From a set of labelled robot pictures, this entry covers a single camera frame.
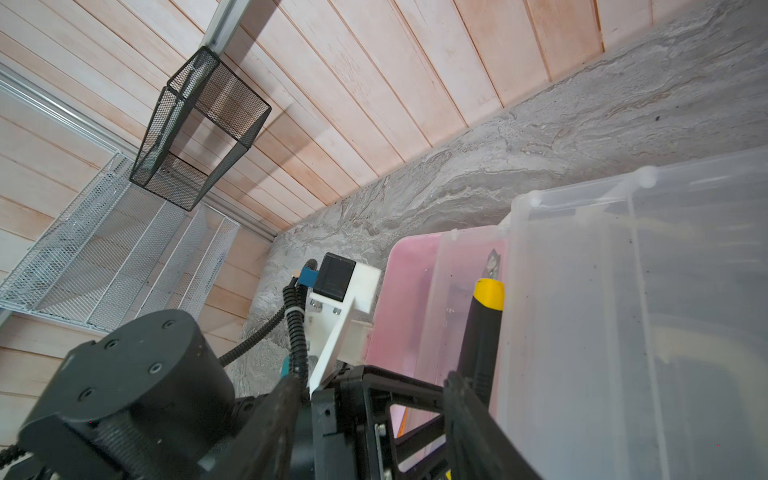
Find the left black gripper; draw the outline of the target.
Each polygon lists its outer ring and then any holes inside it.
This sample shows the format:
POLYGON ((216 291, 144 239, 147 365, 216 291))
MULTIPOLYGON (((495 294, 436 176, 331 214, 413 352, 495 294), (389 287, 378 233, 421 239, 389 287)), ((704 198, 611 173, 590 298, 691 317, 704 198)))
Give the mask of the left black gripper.
POLYGON ((299 412, 301 479, 447 479, 443 389, 375 366, 343 365, 299 412), (394 406, 436 416, 399 435, 394 406))

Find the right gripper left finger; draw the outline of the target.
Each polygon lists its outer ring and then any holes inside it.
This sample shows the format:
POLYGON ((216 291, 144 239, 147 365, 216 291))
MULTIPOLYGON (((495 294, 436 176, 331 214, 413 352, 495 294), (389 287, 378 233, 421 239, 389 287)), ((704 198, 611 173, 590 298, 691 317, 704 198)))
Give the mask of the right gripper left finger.
POLYGON ((203 478, 288 479, 301 387, 282 378, 203 478))

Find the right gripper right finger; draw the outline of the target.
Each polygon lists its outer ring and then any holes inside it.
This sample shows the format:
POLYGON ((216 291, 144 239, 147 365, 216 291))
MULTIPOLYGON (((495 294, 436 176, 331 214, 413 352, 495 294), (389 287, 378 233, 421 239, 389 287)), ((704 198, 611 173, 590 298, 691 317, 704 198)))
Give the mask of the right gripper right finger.
POLYGON ((451 372, 444 382, 443 416, 453 479, 538 479, 465 379, 451 372))

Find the black yellow stubby screwdriver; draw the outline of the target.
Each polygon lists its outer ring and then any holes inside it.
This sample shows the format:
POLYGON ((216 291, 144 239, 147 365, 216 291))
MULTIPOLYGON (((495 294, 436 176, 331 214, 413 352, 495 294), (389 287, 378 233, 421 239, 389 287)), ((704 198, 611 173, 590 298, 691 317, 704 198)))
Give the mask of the black yellow stubby screwdriver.
POLYGON ((505 286, 498 279, 500 264, 500 254, 492 249, 473 290, 457 366, 486 409, 491 402, 505 303, 505 286))

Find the pink plastic tool box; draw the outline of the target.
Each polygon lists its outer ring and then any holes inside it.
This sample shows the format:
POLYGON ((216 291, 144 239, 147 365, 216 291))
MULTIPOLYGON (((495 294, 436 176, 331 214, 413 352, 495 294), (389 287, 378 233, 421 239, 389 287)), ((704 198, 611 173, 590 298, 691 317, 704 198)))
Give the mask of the pink plastic tool box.
POLYGON ((441 383, 492 252, 491 412, 543 477, 766 477, 765 150, 533 191, 497 226, 400 240, 366 362, 441 383))

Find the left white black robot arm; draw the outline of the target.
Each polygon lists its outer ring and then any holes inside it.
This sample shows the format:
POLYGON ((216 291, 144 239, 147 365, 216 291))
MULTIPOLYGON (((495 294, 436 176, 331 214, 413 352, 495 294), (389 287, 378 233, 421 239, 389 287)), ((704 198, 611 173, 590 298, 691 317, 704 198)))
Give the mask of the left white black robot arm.
POLYGON ((1 453, 11 479, 448 479, 439 387, 356 367, 239 397, 196 321, 140 317, 73 348, 1 453))

